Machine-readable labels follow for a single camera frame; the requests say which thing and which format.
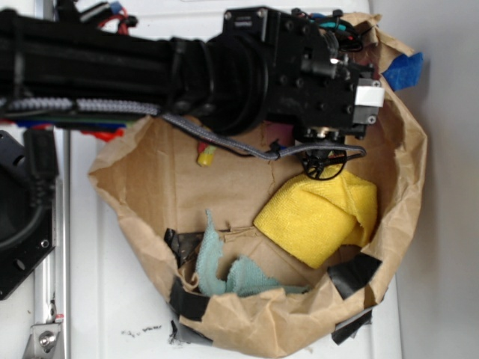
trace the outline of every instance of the crumpled paper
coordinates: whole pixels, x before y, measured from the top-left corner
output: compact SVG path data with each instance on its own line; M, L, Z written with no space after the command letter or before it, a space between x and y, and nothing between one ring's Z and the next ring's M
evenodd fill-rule
M381 73L395 56L413 53L375 26L379 15L352 14L346 19L367 30L367 47L355 55L355 61L374 62ZM275 289L247 298L213 296L202 320L180 317L184 325L210 338L214 346L277 358L310 345L333 332L336 324L381 302L415 232L427 152L424 131L386 81L381 82L386 98L378 121L369 126L363 141L350 140L365 147L367 156L347 167L378 187L379 225L361 251L382 265L372 281L347 300L341 298L326 269L357 250L341 248L319 269L305 269L251 228L271 195L302 172L297 159L263 162L217 150L212 167L200 168L195 164L197 142L153 118L140 120L103 148L91 167L91 183L118 214L122 231L166 301L180 272L162 237L166 228L179 233L203 231L206 208L216 214L219 230L229 230L219 277L228 272L228 260L246 254L258 258L255 261L267 275L286 279L285 284L312 286L301 295ZM267 135L268 125L263 124L239 139L266 149ZM189 273L182 276L185 288L195 290L194 274L181 271L185 273Z

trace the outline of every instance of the black bracket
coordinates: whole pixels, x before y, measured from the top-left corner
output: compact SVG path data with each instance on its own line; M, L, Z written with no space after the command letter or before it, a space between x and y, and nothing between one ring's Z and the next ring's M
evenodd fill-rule
M0 131L0 239L19 231L31 216L27 182L23 146ZM0 300L7 299L53 250L52 227L49 209L30 236L0 251Z

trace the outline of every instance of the metal bracket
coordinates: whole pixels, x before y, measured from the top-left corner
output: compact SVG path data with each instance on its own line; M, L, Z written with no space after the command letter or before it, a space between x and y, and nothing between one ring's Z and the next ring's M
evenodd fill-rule
M33 325L22 359L64 359L63 346L61 324Z

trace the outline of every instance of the red wire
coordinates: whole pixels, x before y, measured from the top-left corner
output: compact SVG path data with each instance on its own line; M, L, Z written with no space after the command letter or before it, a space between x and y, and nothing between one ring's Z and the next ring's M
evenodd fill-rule
M113 15L112 17L108 18L107 20L101 22L98 27L99 28L102 28L103 26L105 26L108 22L112 21L112 20L119 20L120 21L120 24L118 25L118 31L117 33L118 34L121 34L121 35L128 35L129 32L128 32L128 26L126 26L124 20L127 20L128 19L128 12L126 11L126 9L123 7L121 9L121 12L123 14L117 14L117 15Z

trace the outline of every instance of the yellow object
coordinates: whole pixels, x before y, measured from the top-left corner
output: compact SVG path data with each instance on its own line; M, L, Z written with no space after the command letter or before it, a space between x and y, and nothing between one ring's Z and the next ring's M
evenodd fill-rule
M286 182L254 220L277 245L319 268L341 245L364 247L376 224L376 185L344 170L331 180Z
M207 146L203 152L198 154L198 159L196 162L201 167L209 167L213 163L213 159L215 158L215 151L216 147L213 145Z

